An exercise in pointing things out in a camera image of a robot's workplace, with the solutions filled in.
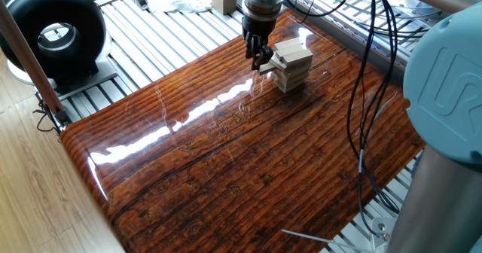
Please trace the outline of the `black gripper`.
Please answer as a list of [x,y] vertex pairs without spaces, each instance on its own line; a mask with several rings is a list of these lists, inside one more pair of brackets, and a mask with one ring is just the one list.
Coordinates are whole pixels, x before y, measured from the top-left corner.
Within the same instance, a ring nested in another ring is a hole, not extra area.
[[246,42],[246,58],[252,58],[252,70],[258,70],[273,56],[273,50],[267,43],[270,33],[275,29],[276,20],[259,21],[244,16],[242,25],[243,39]]

